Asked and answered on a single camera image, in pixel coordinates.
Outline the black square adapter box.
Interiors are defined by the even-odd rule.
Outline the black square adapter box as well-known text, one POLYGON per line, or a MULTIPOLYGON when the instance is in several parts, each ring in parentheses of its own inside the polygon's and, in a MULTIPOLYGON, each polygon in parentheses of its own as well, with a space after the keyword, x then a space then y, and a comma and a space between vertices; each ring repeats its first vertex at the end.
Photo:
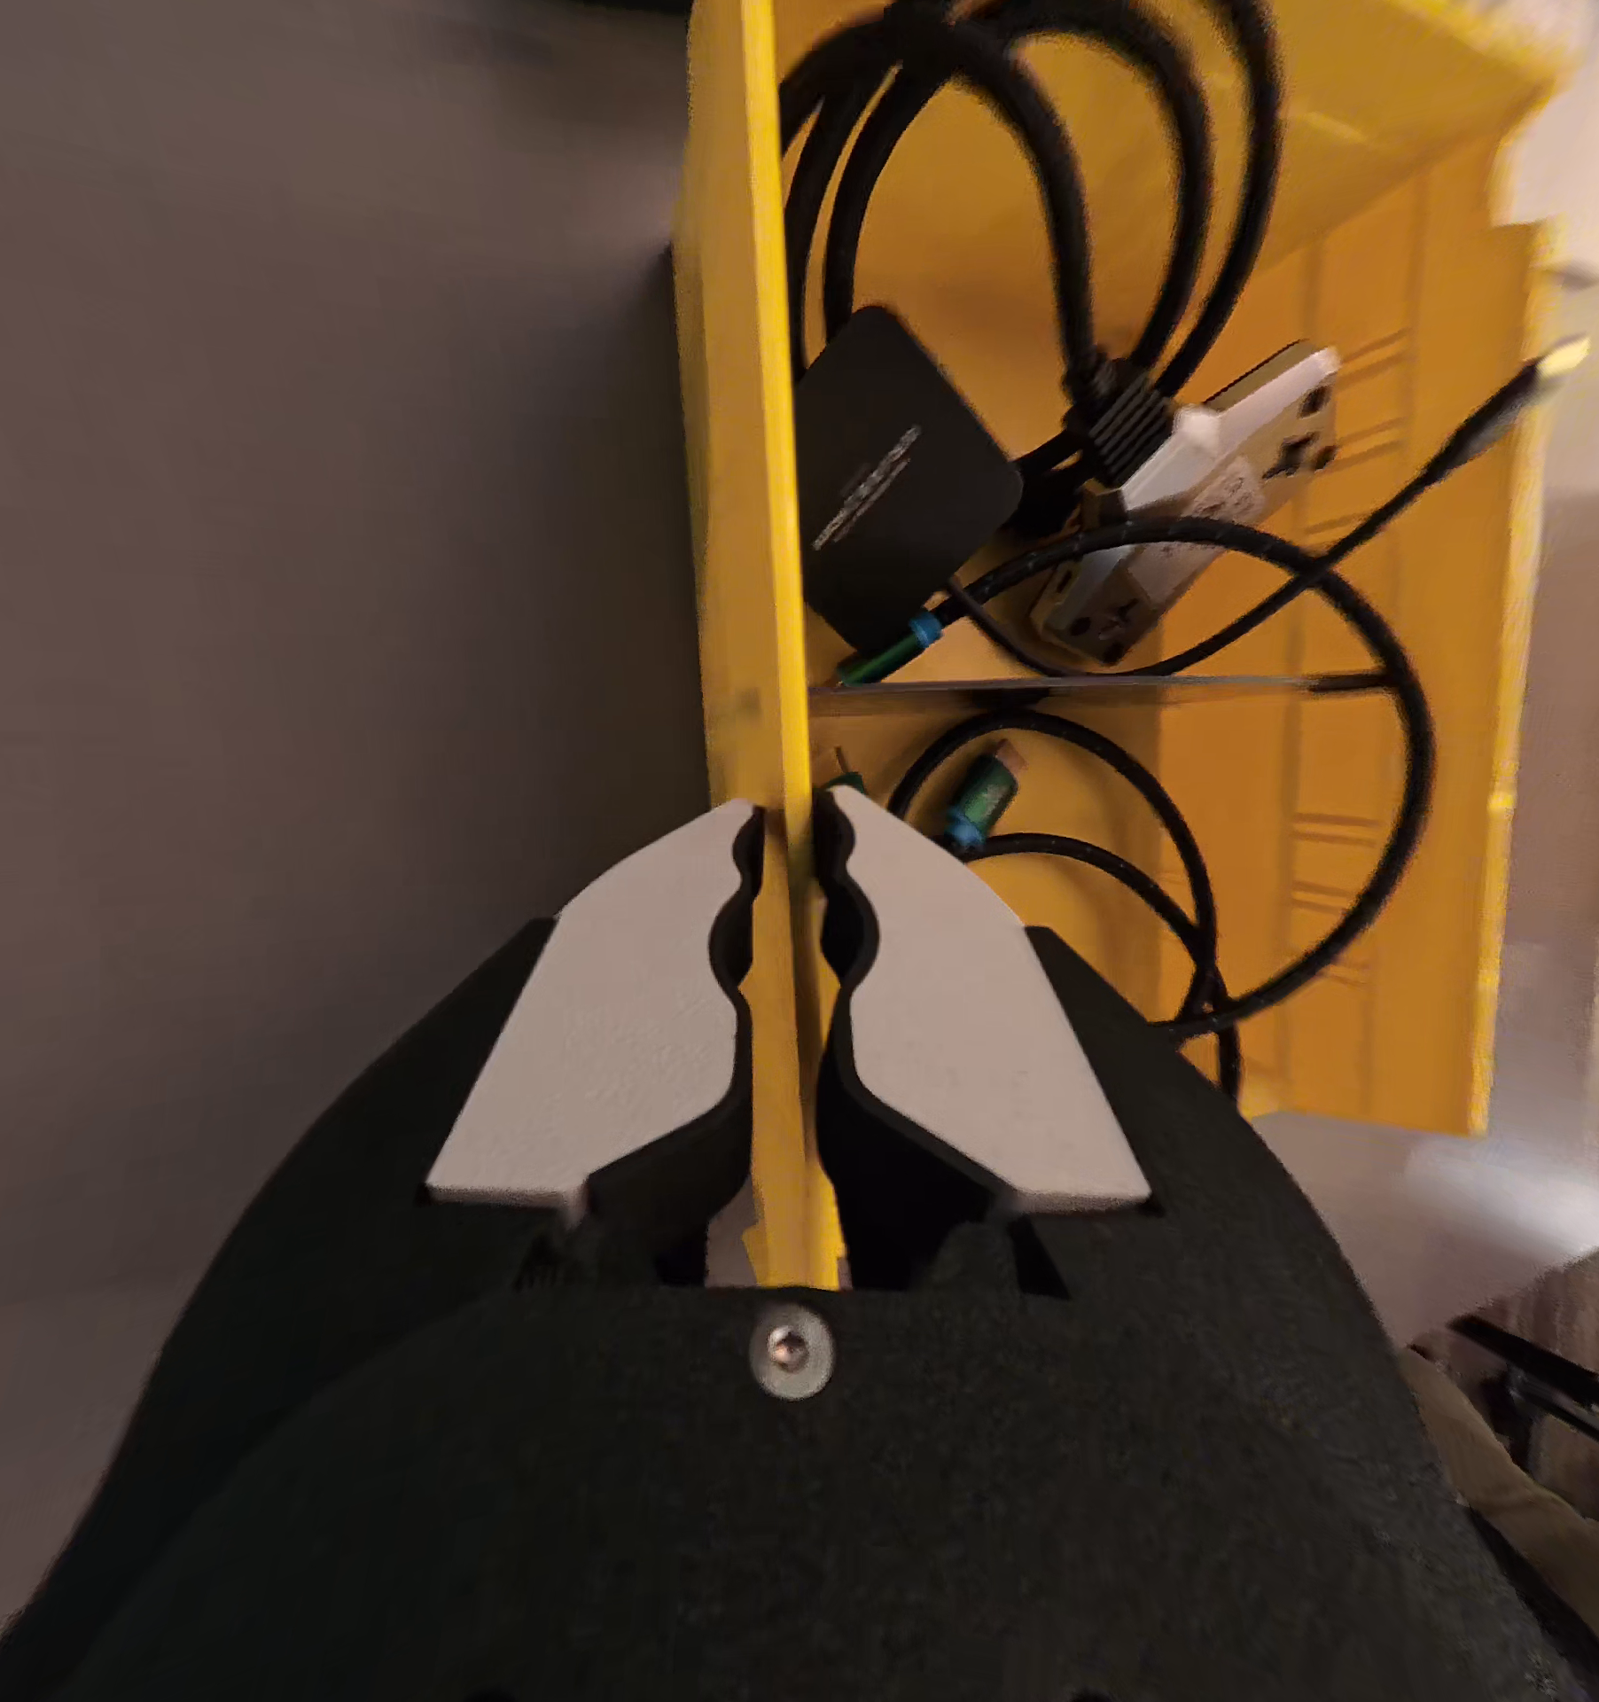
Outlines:
POLYGON ((1024 477, 896 310, 857 308, 794 389, 808 607, 879 652, 1002 530, 1024 477))

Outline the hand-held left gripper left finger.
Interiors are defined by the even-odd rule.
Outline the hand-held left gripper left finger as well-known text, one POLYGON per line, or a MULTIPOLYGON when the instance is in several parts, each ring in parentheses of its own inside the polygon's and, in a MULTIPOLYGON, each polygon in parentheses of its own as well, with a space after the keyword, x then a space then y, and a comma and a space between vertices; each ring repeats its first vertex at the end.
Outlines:
POLYGON ((427 1201, 535 1212, 610 1265, 708 1287, 753 1169, 765 865, 767 810, 731 800, 553 916, 427 1201))

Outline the beige cloth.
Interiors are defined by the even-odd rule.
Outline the beige cloth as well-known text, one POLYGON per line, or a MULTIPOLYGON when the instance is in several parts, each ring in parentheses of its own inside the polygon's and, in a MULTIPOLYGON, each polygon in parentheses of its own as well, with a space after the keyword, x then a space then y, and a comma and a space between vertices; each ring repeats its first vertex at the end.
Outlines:
POLYGON ((1460 1499, 1599 1637, 1599 1523, 1517 1466, 1446 1372, 1407 1348, 1397 1360, 1460 1499))

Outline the grey bin divider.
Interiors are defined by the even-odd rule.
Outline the grey bin divider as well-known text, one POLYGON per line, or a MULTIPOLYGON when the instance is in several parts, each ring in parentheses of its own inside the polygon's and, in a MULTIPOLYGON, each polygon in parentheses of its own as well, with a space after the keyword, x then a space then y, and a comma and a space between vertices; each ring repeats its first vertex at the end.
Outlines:
POLYGON ((1002 707, 1128 707, 1201 705, 1252 697, 1315 697, 1391 692, 1385 670, 1348 670, 1307 676, 1120 676, 1065 678, 892 678, 861 686, 810 688, 814 717, 941 713, 961 715, 1002 707))

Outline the black metal frame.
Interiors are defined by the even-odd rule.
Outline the black metal frame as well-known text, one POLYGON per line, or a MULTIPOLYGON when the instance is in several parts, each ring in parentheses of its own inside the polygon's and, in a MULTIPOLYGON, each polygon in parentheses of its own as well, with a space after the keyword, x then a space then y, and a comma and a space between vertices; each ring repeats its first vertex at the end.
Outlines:
POLYGON ((1490 1352, 1523 1405, 1599 1444, 1599 1374, 1470 1313, 1448 1330, 1490 1352))

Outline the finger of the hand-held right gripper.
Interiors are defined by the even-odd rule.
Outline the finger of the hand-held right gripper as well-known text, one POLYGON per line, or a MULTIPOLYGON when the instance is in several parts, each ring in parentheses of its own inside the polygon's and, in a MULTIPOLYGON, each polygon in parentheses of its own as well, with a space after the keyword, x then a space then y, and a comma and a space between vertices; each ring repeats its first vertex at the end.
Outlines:
POLYGON ((1034 637, 1075 664, 1116 666, 1218 558, 1209 542, 1148 542, 1069 558, 1040 576, 1034 637))
POLYGON ((1209 515, 1254 523, 1325 471, 1338 448, 1342 356, 1289 344, 1203 403, 1118 489, 1128 517, 1209 515))

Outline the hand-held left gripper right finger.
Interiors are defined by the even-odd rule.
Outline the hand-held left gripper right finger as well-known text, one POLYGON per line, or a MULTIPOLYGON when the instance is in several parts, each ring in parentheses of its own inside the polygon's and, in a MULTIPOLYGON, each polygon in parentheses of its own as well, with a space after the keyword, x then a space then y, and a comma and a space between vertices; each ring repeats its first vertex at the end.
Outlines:
POLYGON ((855 1289, 914 1287, 967 1224, 1136 1210, 1152 1183, 1012 908, 851 786, 814 806, 835 998, 818 1157, 855 1289))

